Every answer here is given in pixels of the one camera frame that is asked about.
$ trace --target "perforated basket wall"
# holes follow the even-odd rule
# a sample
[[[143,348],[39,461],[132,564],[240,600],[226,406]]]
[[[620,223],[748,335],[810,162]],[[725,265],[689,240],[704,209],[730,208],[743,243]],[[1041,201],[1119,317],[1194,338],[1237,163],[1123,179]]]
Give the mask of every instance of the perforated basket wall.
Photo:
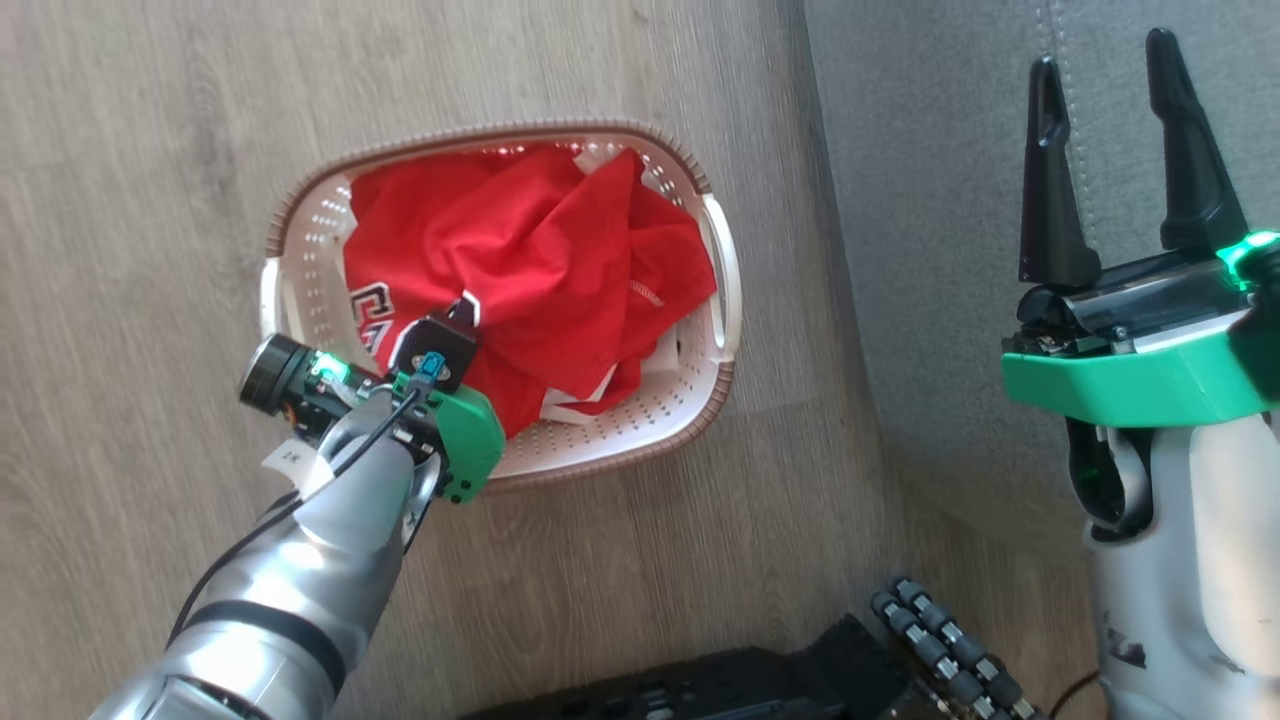
[[[630,400],[590,425],[541,421],[507,443],[486,492],[557,482],[653,457],[700,434],[733,380],[742,297],[733,240],[696,161],[668,136],[630,120],[566,120],[492,126],[411,138],[330,163],[282,204],[268,238],[261,283],[262,333],[282,332],[376,370],[357,337],[343,275],[342,246],[356,227],[352,178],[434,152],[521,152],[526,143],[580,149],[600,161],[632,147],[644,182],[692,215],[716,268],[718,292],[677,325],[680,372],[646,378]]]

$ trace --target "brown woven rim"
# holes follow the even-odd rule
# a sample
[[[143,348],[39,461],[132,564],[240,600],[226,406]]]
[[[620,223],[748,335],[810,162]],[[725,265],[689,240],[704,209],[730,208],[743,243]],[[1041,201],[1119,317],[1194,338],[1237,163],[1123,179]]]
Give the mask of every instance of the brown woven rim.
[[[447,150],[451,147],[484,145],[498,140],[532,141],[538,138],[563,137],[566,135],[575,133],[630,135],[644,142],[653,143],[680,163],[681,169],[685,170],[685,174],[690,181],[692,181],[694,187],[698,188],[699,193],[708,193],[712,191],[710,183],[707,181],[707,174],[698,164],[698,160],[695,160],[694,156],[685,150],[671,133],[645,122],[617,118],[581,118],[475,126],[420,135],[407,140],[378,145],[367,150],[351,152],[312,170],[302,179],[302,182],[294,186],[275,211],[275,217],[271,219],[271,229],[266,236],[266,256],[279,258],[284,254],[285,228],[288,228],[289,223],[293,222],[293,215],[297,214],[301,200],[306,197],[308,192],[315,190],[316,186],[334,174],[346,173],[347,170],[361,165],[384,163],[402,155],[417,155],[430,151]],[[719,415],[721,410],[724,407],[724,401],[728,400],[728,391],[732,384],[733,363],[722,363],[719,372],[716,375],[716,386],[712,388],[712,395],[707,400],[707,405],[692,423],[675,436],[639,450],[588,462],[580,462],[568,468],[494,478],[485,486],[485,493],[493,495],[529,489],[563,480],[585,478],[599,473],[621,470],[623,468],[644,462],[645,460],[652,460],[659,455],[666,455],[678,450],[691,442],[695,437],[703,434],[703,432],[710,427],[710,424]]]

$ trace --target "green light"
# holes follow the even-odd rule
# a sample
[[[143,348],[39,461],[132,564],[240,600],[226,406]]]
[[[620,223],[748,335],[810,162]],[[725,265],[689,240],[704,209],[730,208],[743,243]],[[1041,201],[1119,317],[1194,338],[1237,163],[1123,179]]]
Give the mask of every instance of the green light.
[[[328,352],[316,352],[316,359],[311,364],[312,375],[324,374],[332,382],[344,383],[349,373],[351,368],[346,363]]]
[[[1266,247],[1276,241],[1280,241],[1280,232],[1258,231],[1244,236],[1244,240],[1230,247],[1219,250],[1217,256],[1222,259],[1222,263],[1226,263],[1226,272],[1231,273],[1231,277],[1243,284],[1240,274],[1235,269],[1240,264],[1240,260],[1244,260],[1249,252],[1253,252],[1258,247]]]

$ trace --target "red fabric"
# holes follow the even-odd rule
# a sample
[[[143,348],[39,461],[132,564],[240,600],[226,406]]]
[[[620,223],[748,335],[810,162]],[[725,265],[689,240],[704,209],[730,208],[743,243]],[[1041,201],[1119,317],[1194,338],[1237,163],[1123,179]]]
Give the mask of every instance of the red fabric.
[[[347,286],[385,283],[394,307],[376,319],[390,320],[378,363],[389,365],[410,323],[467,291],[481,346],[465,382],[507,437],[538,420],[548,387],[588,397],[614,365],[599,402],[570,407],[596,415],[625,400],[658,337],[716,292],[698,223],[644,187],[643,172],[634,151],[585,176],[570,150],[541,147],[356,178]]]

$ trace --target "gray sofa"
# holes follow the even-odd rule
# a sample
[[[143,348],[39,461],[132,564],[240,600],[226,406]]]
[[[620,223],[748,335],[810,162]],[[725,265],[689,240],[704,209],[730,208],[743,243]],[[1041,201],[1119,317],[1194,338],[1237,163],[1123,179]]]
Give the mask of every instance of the gray sofa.
[[[810,0],[809,41],[863,354],[893,470],[1023,548],[1078,547],[1062,421],[1005,398],[1030,63],[1053,54],[1087,241],[1160,250],[1143,41],[1178,33],[1253,227],[1280,225],[1280,3]]]

